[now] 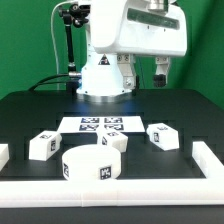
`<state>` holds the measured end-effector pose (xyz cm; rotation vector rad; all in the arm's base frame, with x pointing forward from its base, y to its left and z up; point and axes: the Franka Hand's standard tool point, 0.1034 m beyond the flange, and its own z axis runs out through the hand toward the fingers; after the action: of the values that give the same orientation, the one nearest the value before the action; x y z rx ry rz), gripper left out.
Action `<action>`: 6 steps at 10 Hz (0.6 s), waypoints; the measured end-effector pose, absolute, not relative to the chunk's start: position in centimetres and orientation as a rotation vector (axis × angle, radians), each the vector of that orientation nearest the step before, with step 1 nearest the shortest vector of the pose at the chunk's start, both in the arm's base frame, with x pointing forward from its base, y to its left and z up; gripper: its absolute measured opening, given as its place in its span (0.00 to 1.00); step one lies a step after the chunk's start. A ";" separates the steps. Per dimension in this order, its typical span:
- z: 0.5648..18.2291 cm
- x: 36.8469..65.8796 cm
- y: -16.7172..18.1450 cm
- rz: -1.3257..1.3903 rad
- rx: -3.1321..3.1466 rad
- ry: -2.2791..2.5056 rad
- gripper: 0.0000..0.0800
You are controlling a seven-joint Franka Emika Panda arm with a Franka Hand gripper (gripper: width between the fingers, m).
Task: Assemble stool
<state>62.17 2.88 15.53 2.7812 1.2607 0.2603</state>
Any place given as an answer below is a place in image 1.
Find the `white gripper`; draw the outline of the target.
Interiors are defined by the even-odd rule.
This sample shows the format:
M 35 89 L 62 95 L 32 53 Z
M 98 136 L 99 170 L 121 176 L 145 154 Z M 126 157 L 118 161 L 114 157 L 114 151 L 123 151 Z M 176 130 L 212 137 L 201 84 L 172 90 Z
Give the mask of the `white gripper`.
M 117 55 L 123 87 L 134 90 L 137 75 L 135 55 L 152 55 L 156 72 L 154 86 L 167 85 L 171 60 L 187 50 L 186 19 L 183 10 L 168 6 L 167 13 L 150 11 L 146 0 L 92 0 L 90 9 L 91 42 L 97 53 Z

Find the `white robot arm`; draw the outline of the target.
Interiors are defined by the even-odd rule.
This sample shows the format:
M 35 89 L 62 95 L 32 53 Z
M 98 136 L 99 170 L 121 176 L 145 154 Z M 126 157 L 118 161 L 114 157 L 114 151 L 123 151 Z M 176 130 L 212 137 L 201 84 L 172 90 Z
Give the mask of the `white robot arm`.
M 89 0 L 87 62 L 77 95 L 113 102 L 137 87 L 137 56 L 155 58 L 156 87 L 167 84 L 173 57 L 187 50 L 186 18 L 177 0 Z

